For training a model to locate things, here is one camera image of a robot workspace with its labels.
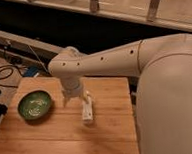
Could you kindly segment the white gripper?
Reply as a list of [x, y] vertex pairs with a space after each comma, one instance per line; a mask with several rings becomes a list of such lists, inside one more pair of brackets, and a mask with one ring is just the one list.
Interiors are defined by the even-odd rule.
[[91, 99], [90, 93], [87, 90], [83, 92], [83, 85], [79, 77], [70, 76], [68, 78], [62, 78], [61, 84], [62, 84], [62, 91], [65, 96], [63, 98], [64, 107], [67, 106], [67, 103], [69, 101], [68, 98], [72, 97], [82, 96], [81, 100], [83, 100], [86, 103], [89, 103], [89, 100]]

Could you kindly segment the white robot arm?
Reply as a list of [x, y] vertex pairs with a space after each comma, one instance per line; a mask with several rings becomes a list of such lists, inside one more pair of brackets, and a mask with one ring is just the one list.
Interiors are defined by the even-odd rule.
[[67, 100], [82, 95], [83, 76], [135, 76], [140, 154], [192, 154], [192, 34], [147, 38], [91, 55], [69, 46], [48, 66]]

